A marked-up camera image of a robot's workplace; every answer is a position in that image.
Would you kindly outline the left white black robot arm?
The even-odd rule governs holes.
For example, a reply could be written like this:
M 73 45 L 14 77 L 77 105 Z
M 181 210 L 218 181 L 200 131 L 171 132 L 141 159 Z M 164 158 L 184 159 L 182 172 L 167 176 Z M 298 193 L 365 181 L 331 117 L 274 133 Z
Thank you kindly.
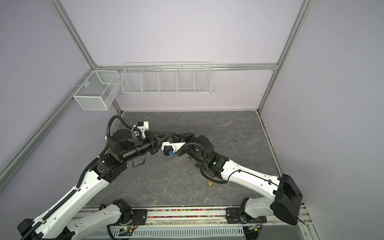
M 124 200 L 79 220 L 73 217 L 124 172 L 129 161 L 146 153 L 183 153 L 184 145 L 194 139 L 194 134 L 152 132 L 147 122 L 131 127 L 122 117 L 113 116 L 107 125 L 106 138 L 105 148 L 85 167 L 77 184 L 66 195 L 43 214 L 18 225 L 23 240 L 82 240 L 104 226 L 129 224 L 134 214 Z

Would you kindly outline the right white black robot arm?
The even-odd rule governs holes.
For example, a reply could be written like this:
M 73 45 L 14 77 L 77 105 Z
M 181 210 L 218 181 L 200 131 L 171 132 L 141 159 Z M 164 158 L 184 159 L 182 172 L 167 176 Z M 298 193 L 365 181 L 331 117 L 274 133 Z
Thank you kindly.
M 242 215 L 255 219 L 273 214 L 286 224 L 298 224 L 303 194 L 291 176 L 272 176 L 241 166 L 217 153 L 205 136 L 185 143 L 175 154 L 187 154 L 198 161 L 201 175 L 213 183 L 233 182 L 263 196 L 261 199 L 244 198 L 240 208 Z

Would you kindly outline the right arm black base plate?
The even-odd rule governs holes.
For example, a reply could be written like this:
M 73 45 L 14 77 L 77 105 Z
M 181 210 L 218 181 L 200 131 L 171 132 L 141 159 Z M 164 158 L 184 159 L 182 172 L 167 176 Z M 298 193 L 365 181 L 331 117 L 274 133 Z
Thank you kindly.
M 226 208 L 226 220 L 228 224 L 265 224 L 267 218 L 265 216 L 253 218 L 241 212 L 240 208 Z

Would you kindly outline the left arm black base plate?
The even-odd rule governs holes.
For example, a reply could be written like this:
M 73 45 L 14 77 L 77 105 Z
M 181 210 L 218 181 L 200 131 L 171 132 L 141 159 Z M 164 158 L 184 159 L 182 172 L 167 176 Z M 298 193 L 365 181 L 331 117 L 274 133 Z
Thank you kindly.
M 148 215 L 147 209 L 133 209 L 125 211 L 118 218 L 118 221 L 111 226 L 143 226 L 146 224 Z

